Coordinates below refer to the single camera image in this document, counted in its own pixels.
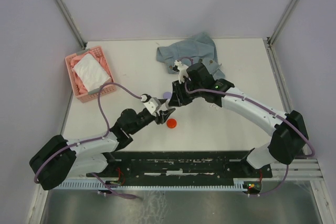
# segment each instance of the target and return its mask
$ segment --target plastic basket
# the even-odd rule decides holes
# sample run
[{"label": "plastic basket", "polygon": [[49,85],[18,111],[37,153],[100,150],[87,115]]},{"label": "plastic basket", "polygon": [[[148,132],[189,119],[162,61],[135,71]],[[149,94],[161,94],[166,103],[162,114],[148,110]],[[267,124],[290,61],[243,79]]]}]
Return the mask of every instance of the plastic basket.
[{"label": "plastic basket", "polygon": [[[105,61],[107,63],[106,57],[105,57],[105,55],[103,53],[103,50],[101,49],[101,46],[92,47],[92,48],[83,50],[81,52],[77,52],[75,54],[69,55],[69,56],[67,56],[65,58],[65,63],[67,65],[67,69],[68,69],[68,73],[69,73],[69,77],[70,77],[72,91],[74,92],[73,94],[81,102],[88,102],[88,101],[91,101],[93,99],[96,99],[98,97],[99,89],[92,90],[92,91],[90,91],[90,92],[88,92],[86,94],[79,94],[78,87],[77,87],[77,85],[75,83],[75,79],[73,77],[74,73],[72,72],[72,69],[71,69],[71,66],[70,66],[70,61],[72,60],[73,57],[75,57],[77,55],[82,55],[82,54],[84,54],[85,52],[87,52],[89,50],[93,51],[94,54],[98,58],[104,57]],[[107,66],[109,68],[110,76],[111,76],[111,79],[113,81],[113,76],[112,76],[111,68],[110,68],[110,66],[109,66],[108,63],[107,63]],[[115,90],[117,90],[115,85],[107,85],[101,91],[101,95],[106,95],[106,94],[111,93],[111,92],[113,92]]]}]

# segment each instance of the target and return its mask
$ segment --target red circle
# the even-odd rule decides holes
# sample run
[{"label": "red circle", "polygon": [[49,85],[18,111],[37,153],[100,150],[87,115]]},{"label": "red circle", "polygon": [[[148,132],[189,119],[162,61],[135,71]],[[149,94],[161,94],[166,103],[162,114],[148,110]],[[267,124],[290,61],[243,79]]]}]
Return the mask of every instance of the red circle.
[{"label": "red circle", "polygon": [[173,129],[176,126],[177,126],[177,121],[175,119],[172,119],[172,118],[168,119],[168,121],[167,121],[167,127],[168,128]]}]

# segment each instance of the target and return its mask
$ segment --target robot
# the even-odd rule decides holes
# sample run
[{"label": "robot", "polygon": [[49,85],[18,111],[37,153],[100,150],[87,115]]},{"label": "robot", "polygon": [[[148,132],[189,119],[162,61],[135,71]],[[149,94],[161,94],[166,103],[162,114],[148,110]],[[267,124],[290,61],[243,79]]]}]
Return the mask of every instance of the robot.
[{"label": "robot", "polygon": [[139,113],[125,109],[103,137],[67,140],[62,135],[52,137],[29,162],[35,182],[44,190],[50,190],[66,178],[104,171],[116,162],[112,154],[131,144],[132,135],[151,122],[165,123],[176,108],[186,106],[196,98],[240,114],[271,137],[269,143],[253,148],[240,160],[237,169],[241,169],[246,177],[273,162],[291,164],[308,143],[306,126],[299,112],[286,113],[259,103],[233,83],[225,79],[214,80],[201,62],[188,67],[176,61],[173,69],[178,72],[179,79],[172,83],[169,100],[142,95],[145,108]]}]

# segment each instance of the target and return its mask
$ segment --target purple circle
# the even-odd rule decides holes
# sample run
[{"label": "purple circle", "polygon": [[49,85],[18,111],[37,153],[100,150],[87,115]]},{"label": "purple circle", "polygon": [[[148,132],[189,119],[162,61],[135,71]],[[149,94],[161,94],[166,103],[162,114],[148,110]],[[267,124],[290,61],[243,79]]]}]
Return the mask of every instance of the purple circle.
[{"label": "purple circle", "polygon": [[163,93],[163,99],[170,99],[172,97],[171,92],[164,92]]}]

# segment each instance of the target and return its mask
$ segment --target pink cloth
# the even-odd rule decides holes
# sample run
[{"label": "pink cloth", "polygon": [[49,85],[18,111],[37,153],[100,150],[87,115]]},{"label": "pink cloth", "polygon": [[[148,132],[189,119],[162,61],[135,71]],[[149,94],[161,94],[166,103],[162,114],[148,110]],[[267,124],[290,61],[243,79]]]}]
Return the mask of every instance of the pink cloth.
[{"label": "pink cloth", "polygon": [[[109,67],[107,66],[107,63],[105,61],[105,58],[104,57],[98,58],[93,51],[87,51],[83,55],[77,55],[77,56],[73,57],[71,59],[71,61],[70,61],[71,69],[73,69],[74,66],[87,54],[91,54],[97,60],[97,62],[99,62],[99,64],[103,67],[103,69],[106,71],[106,73],[109,76],[111,76],[111,73],[110,73]],[[78,77],[78,75],[76,74],[76,72],[72,71],[72,74],[74,75],[75,83],[76,83],[76,85],[78,87],[79,94],[86,94],[86,93],[88,93],[88,90],[85,88],[83,82]]]}]

